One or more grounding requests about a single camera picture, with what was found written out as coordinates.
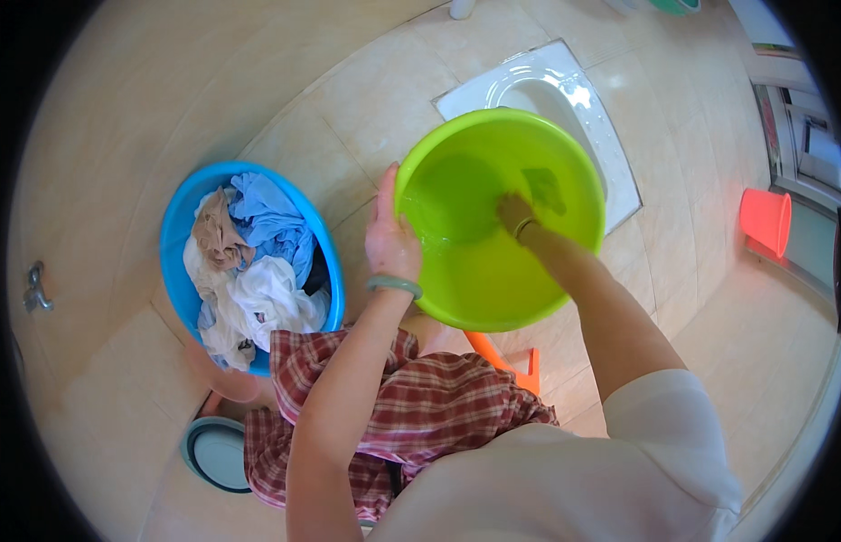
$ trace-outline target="red plastic bucket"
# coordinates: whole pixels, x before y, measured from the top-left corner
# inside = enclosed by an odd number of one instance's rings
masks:
[[[782,257],[791,232],[791,196],[747,188],[740,201],[743,232]]]

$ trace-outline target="green plastic basin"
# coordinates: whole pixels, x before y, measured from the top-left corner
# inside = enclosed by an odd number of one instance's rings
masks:
[[[586,152],[561,127],[519,109],[474,111],[439,126],[405,157],[395,211],[423,246],[418,306],[461,330],[529,325],[568,300],[534,255],[496,218],[516,192],[550,230],[598,254],[601,183]]]

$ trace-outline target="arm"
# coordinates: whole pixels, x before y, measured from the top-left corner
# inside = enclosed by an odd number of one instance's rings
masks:
[[[499,215],[511,232],[532,216],[529,206],[516,197],[502,201]],[[574,298],[602,402],[644,374],[686,369],[652,318],[594,254],[534,221],[519,231],[517,241]]]
[[[416,281],[420,245],[411,226],[393,219],[397,164],[380,181],[366,229],[373,274]],[[287,535],[292,540],[362,540],[348,465],[369,423],[399,321],[413,300],[403,290],[375,291],[357,323],[312,387],[287,462]]]

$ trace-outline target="white shirt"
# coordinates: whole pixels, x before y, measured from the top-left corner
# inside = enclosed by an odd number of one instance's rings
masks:
[[[723,539],[740,486],[697,377],[646,374],[603,408],[610,439],[531,423],[436,461],[366,539]]]

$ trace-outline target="plaid skirt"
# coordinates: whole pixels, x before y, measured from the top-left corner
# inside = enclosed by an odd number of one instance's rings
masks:
[[[280,412],[245,417],[245,473],[262,502],[285,507],[287,457],[309,390],[348,331],[273,331],[270,374]],[[439,457],[478,449],[527,423],[558,426],[552,406],[518,387],[514,375],[474,353],[418,358],[414,335],[399,330],[387,357],[366,432],[348,468],[358,519],[378,521],[395,497]]]

